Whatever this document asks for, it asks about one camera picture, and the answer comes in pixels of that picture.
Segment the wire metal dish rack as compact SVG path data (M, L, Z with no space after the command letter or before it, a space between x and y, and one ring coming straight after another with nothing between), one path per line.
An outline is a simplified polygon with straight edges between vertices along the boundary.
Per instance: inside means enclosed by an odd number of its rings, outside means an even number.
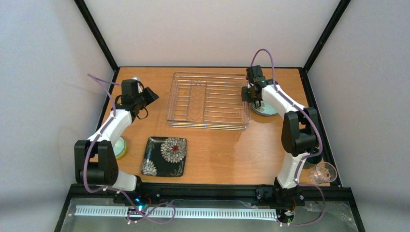
M166 119L173 127L243 131L251 121L244 74L175 72Z

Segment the black floral square plate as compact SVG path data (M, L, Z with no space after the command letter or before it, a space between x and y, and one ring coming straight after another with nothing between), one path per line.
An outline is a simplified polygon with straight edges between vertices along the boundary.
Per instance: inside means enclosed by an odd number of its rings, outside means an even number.
M181 177L186 164L187 145L185 138L149 137L141 165L141 174Z

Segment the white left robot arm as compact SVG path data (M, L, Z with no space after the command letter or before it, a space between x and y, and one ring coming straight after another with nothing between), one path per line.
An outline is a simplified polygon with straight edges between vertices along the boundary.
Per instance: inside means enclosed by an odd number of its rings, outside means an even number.
M98 190L134 191L140 178L119 170L114 147L124 130L135 119L142 119L140 111L158 99L139 78L121 82L121 94L111 99L113 108L107 120L86 140L74 145L74 173L78 184L90 193Z

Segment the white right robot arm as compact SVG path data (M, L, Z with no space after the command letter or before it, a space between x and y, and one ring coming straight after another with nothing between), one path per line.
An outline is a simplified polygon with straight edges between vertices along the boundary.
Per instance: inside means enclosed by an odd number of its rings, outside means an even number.
M318 112L292 99L273 79L266 79L261 66L247 68L248 86L242 87L242 101L268 103L283 119L281 143L285 150L282 168L275 178L272 193L263 200L284 207L297 197L300 174L308 156L321 149Z

